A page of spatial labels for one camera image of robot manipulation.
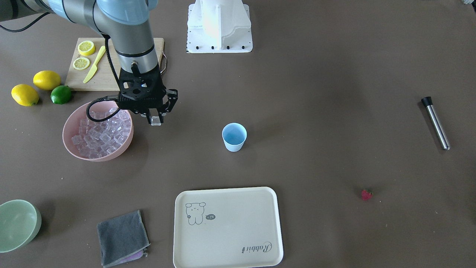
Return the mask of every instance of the white plastic stand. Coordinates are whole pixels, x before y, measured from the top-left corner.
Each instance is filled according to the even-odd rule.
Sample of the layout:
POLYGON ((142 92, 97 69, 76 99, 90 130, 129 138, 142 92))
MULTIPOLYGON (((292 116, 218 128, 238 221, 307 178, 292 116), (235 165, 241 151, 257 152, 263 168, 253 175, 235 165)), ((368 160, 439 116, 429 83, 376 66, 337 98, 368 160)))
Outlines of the white plastic stand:
POLYGON ((253 50, 249 6, 241 0, 196 0, 188 7, 187 52, 253 50))

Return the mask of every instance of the pink bowl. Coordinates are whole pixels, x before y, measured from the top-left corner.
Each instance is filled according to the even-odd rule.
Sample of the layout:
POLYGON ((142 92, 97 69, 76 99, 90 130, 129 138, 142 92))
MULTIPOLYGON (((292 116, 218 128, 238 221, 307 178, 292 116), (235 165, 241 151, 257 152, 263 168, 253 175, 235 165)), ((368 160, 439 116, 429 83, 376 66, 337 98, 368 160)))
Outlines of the pink bowl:
MULTIPOLYGON (((78 134, 79 132, 79 124, 81 119, 86 118, 86 107, 88 106, 89 103, 81 106, 80 108, 76 109, 66 120, 66 123, 64 124, 63 127, 63 144, 66 147, 66 150, 74 155, 75 157, 83 160, 88 160, 88 161, 93 161, 93 162, 103 162, 103 161, 108 161, 111 159, 114 159, 121 155, 130 145, 130 142, 132 141, 132 136, 134 134, 134 124, 132 123, 132 119, 130 122, 130 133, 127 136, 126 141, 124 142, 123 145, 121 145, 116 151, 112 152, 111 154, 99 158, 84 158, 79 155, 79 150, 76 148, 76 146, 73 144, 73 141, 71 138, 75 135, 78 134)), ((115 102, 100 102, 100 103, 95 103, 91 108, 89 109, 90 112, 98 112, 98 113, 105 113, 109 111, 111 108, 117 108, 118 106, 116 105, 115 102)))

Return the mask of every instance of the gray cloth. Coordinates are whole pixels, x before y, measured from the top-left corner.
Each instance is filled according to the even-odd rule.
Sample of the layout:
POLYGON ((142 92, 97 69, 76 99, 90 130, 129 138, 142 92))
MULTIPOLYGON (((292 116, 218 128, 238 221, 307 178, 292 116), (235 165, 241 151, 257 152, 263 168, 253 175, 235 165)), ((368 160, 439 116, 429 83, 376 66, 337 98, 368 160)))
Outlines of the gray cloth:
POLYGON ((138 259, 150 245, 139 210, 98 223, 98 237, 104 268, 138 259))

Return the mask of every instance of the blue cup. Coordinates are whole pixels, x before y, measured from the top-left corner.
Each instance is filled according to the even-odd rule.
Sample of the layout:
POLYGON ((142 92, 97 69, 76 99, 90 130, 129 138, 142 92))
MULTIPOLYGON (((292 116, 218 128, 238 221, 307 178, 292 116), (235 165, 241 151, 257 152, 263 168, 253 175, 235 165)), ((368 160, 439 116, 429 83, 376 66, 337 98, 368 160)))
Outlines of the blue cup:
POLYGON ((238 123, 229 123, 221 132, 225 147, 230 152, 237 152, 245 143, 247 137, 246 128, 238 123))

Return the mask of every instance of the white mounting plate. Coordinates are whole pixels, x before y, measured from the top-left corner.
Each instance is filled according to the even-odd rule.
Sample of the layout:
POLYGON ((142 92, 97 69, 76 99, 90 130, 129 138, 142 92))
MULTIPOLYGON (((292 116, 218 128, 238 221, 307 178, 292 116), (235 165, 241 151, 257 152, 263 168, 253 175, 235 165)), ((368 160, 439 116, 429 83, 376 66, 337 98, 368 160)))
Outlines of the white mounting plate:
MULTIPOLYGON (((188 6, 188 17, 190 18, 190 13, 193 10, 191 4, 188 6)), ((243 4, 246 14, 249 18, 249 6, 243 4)), ((203 29, 188 29, 187 30, 187 52, 188 53, 245 53, 251 52, 253 50, 253 40, 251 38, 251 29, 237 29, 235 34, 226 38, 225 43, 223 44, 224 49, 220 50, 217 48, 212 49, 214 45, 213 39, 205 33, 203 29)))
POLYGON ((278 199, 273 189, 197 190, 177 196, 176 268, 274 266, 282 258, 278 199))

